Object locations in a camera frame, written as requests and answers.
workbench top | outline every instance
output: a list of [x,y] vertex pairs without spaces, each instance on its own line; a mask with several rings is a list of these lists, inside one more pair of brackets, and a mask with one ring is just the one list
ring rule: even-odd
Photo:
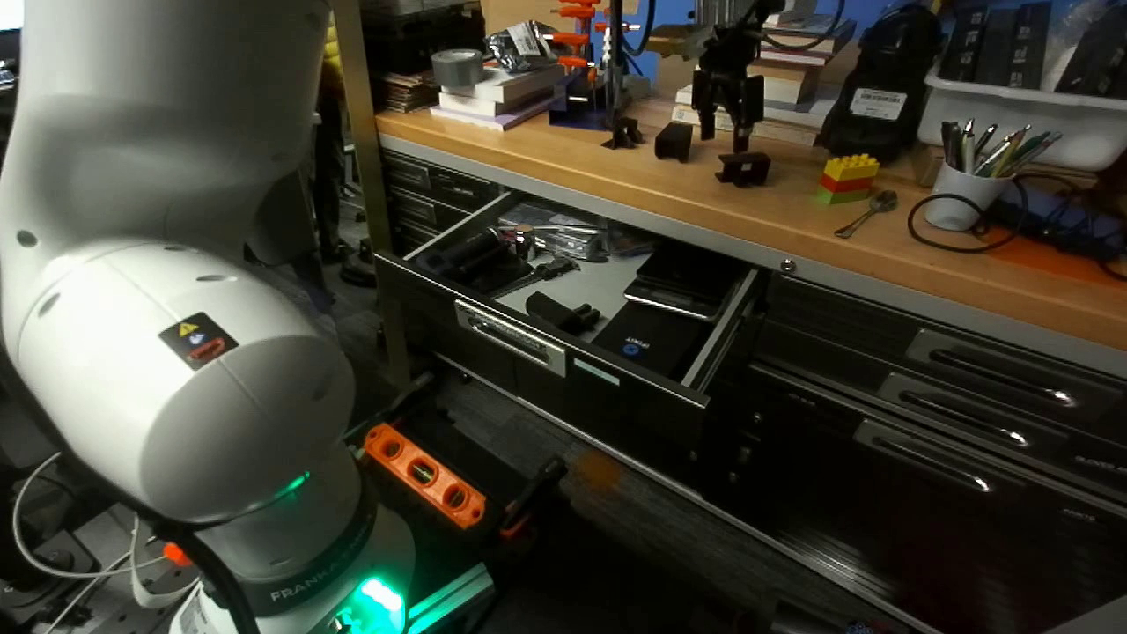
[[851,238],[837,238],[836,230],[868,205],[814,199],[823,166],[814,131],[758,124],[749,144],[771,154],[771,176],[765,186],[729,186],[716,178],[717,154],[734,144],[726,131],[716,139],[694,139],[692,163],[661,163],[652,139],[669,124],[669,105],[642,101],[632,116],[646,132],[636,149],[603,149],[605,131],[554,128],[547,116],[497,132],[417,108],[376,116],[376,131],[385,149],[424,149],[458,166],[490,166],[480,176],[578,192],[632,220],[692,232],[694,242],[765,266],[857,281],[864,297],[899,297],[908,311],[964,311],[964,327],[992,324],[992,333],[1028,327],[1025,340],[1048,340],[1048,351],[1078,361],[1091,357],[1087,365],[1127,378],[1127,281],[1108,279],[1097,260],[1034,238],[1010,238],[990,254],[952,254],[908,237],[908,212],[930,182],[925,163],[915,163],[920,151],[878,178],[899,192],[899,208],[871,219]]

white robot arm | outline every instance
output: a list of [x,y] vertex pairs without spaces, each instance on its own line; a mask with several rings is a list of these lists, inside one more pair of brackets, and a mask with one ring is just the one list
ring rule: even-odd
[[33,0],[24,17],[2,344],[69,454],[196,526],[235,577],[244,620],[196,594],[178,629],[322,629],[356,574],[407,577],[407,530],[373,520],[338,444],[346,357],[231,263],[308,151],[324,29],[328,0]]

box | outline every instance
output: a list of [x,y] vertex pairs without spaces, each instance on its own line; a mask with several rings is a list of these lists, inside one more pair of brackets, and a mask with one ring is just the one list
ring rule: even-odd
[[920,121],[920,139],[939,144],[945,121],[998,124],[998,131],[1031,128],[1058,131],[1059,139],[1034,163],[1067,169],[1106,169],[1127,149],[1127,98],[1097,98],[1067,91],[1031,91],[1004,84],[967,84],[925,78],[930,98]]

open drawer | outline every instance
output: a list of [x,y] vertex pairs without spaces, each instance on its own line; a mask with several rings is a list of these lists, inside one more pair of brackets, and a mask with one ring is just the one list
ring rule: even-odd
[[521,192],[376,266],[417,348],[677,478],[692,475],[707,384],[758,279],[743,260]]

orange device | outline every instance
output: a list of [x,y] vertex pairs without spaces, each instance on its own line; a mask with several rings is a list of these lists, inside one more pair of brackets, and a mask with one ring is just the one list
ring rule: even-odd
[[458,529],[473,529],[486,516],[486,495],[391,421],[373,427],[362,451]]

